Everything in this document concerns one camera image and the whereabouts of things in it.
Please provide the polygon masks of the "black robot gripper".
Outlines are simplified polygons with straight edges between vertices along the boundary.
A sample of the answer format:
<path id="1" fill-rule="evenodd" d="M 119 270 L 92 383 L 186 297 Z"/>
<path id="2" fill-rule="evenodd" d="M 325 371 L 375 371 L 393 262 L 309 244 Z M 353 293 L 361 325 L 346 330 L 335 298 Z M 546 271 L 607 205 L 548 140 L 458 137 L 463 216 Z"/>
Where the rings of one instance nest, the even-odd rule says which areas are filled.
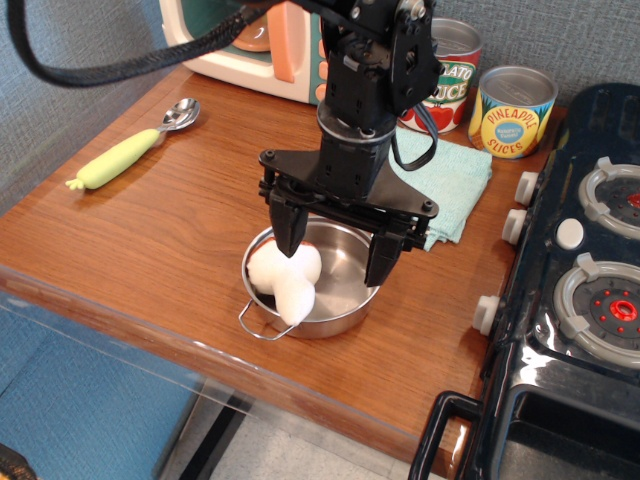
<path id="1" fill-rule="evenodd" d="M 390 160 L 416 171 L 434 157 L 438 139 L 423 153 L 400 154 L 397 120 L 387 117 L 369 128 L 351 126 L 326 105 L 317 120 L 322 132 L 316 151 L 263 151 L 260 194 L 269 206 L 271 226 L 281 253 L 298 250 L 310 214 L 315 213 L 372 234 L 366 267 L 368 287 L 381 286 L 403 251 L 423 248 L 436 203 L 408 186 Z"/>

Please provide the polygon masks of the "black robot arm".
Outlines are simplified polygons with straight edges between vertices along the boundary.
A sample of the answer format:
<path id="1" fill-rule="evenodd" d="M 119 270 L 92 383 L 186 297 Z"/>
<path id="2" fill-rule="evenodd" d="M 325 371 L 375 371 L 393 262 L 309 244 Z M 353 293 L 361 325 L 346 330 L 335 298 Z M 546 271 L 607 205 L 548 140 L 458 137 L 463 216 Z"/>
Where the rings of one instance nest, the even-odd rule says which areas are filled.
<path id="1" fill-rule="evenodd" d="M 442 64 L 432 37 L 430 1 L 305 1 L 321 19 L 328 62 L 317 108 L 322 133 L 316 151 L 267 150 L 260 155 L 260 193 L 279 250 L 292 256 L 310 214 L 371 234 L 365 282 L 383 284 L 400 255 L 421 248 L 433 200 L 403 183 L 400 171 L 427 165 L 435 148 L 403 161 L 397 141 L 401 116 L 415 112 L 437 128 L 424 107 Z"/>

